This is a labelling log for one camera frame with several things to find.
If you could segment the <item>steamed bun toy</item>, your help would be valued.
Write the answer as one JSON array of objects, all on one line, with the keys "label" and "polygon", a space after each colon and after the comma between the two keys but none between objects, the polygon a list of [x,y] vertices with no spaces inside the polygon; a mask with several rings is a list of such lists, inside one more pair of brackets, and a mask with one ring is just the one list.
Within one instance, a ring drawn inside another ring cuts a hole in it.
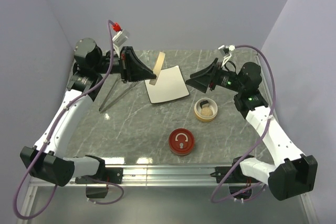
[{"label": "steamed bun toy", "polygon": [[204,117],[210,117],[213,115],[213,111],[210,107],[204,107],[201,109],[201,115]]}]

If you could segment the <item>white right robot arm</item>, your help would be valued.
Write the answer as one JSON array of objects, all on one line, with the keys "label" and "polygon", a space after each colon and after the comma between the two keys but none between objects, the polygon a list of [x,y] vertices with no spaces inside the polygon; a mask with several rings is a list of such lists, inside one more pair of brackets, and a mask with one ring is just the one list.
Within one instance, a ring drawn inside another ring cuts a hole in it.
[{"label": "white right robot arm", "polygon": [[268,187],[279,201],[312,191],[318,168],[317,160],[300,150],[275,119],[276,101],[272,100],[272,104],[268,104],[259,91],[262,82],[261,66],[247,62],[240,71],[229,70],[227,64],[231,62],[232,52],[236,49],[238,46],[220,46],[218,50],[223,61],[215,59],[208,67],[191,74],[185,82],[203,93],[214,90],[217,86],[235,91],[234,104],[237,111],[260,136],[217,184],[211,194],[211,202],[235,200],[238,195],[253,188],[249,186],[216,199],[217,192],[230,175],[238,182],[247,178],[257,180],[257,184]]}]

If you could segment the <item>steel-lined red bowl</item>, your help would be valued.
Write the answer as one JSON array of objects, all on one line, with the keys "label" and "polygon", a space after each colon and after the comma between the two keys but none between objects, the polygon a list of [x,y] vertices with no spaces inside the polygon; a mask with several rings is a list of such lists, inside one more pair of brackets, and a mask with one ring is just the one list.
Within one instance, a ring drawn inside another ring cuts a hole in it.
[{"label": "steel-lined red bowl", "polygon": [[192,152],[194,146],[181,148],[179,145],[170,146],[170,150],[173,154],[177,156],[186,156]]}]

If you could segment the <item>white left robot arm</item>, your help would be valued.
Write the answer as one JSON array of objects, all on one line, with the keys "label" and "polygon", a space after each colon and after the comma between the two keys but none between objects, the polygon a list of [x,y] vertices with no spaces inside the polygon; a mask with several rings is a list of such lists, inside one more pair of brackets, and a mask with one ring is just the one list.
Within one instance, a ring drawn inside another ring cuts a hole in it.
[{"label": "white left robot arm", "polygon": [[106,178],[104,159],[92,155],[66,158],[69,141],[101,86],[111,74],[119,74],[124,83],[156,79],[157,75],[142,63],[130,46],[124,46],[129,33],[118,23],[108,21],[111,49],[104,55],[91,38],[81,39],[74,50],[75,63],[62,104],[42,137],[33,147],[20,153],[27,173],[35,178],[64,186],[72,178],[89,177],[94,183]]}]

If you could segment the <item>red round lid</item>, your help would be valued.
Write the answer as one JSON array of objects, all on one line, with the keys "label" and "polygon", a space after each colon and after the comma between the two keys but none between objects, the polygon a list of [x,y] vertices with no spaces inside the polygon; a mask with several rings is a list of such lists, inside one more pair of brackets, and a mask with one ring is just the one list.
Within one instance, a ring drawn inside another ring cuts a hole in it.
[{"label": "red round lid", "polygon": [[179,128],[171,132],[169,147],[179,145],[181,148],[195,146],[195,138],[191,131]]}]

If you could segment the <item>beige white-lined bowl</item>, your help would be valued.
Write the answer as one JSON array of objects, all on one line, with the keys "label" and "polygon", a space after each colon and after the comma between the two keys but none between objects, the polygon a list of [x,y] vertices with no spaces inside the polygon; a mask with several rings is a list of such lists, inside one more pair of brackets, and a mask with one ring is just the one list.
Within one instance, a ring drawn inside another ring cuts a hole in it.
[{"label": "beige white-lined bowl", "polygon": [[[200,102],[203,100],[208,100],[209,101],[209,107],[212,109],[213,111],[213,115],[210,117],[204,117],[201,115],[201,108],[200,108]],[[216,104],[216,102],[210,98],[201,98],[199,99],[195,104],[194,104],[194,114],[195,117],[201,121],[201,122],[211,122],[212,120],[214,120],[218,114],[218,106]]]}]

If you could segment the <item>beige round lid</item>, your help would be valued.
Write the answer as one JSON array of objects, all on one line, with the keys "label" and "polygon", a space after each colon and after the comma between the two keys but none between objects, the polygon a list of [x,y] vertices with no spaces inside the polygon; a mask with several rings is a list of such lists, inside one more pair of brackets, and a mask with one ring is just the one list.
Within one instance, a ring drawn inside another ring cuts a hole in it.
[{"label": "beige round lid", "polygon": [[156,63],[154,65],[154,68],[153,68],[153,73],[156,75],[156,77],[154,79],[151,79],[149,81],[149,84],[150,85],[155,85],[158,78],[159,78],[159,75],[160,75],[160,72],[161,72],[161,69],[163,67],[163,63],[164,63],[164,59],[165,59],[165,53],[164,52],[159,52],[159,55],[156,59]]}]

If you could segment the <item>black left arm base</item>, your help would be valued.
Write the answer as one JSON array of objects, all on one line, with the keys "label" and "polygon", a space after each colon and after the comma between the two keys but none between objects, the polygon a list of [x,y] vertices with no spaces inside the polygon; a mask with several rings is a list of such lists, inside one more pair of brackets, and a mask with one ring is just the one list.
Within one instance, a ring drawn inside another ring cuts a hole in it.
[{"label": "black left arm base", "polygon": [[75,184],[86,185],[86,196],[89,199],[104,199],[110,186],[119,188],[122,183],[122,167],[106,167],[102,176],[82,176],[75,178]]}]

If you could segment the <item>salmon sushi roll toy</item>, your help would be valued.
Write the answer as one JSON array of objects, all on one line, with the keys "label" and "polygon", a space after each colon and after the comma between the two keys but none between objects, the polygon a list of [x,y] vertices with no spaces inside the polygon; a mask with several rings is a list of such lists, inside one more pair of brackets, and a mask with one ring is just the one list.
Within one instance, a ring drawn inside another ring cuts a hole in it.
[{"label": "salmon sushi roll toy", "polygon": [[208,100],[203,100],[199,103],[200,108],[206,108],[209,107],[209,101]]}]

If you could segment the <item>metal food tongs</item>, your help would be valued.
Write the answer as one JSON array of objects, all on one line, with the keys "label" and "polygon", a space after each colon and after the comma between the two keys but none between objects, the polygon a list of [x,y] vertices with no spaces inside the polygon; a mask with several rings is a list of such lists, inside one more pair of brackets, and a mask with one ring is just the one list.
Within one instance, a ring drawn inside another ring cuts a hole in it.
[{"label": "metal food tongs", "polygon": [[113,105],[115,105],[119,100],[121,100],[129,91],[135,88],[139,82],[132,82],[125,90],[121,91],[120,93],[116,93],[115,88],[121,83],[120,79],[116,79],[113,83],[111,89],[109,90],[108,94],[104,98],[102,104],[100,105],[98,111],[100,113],[104,113],[108,109],[110,109]]}]

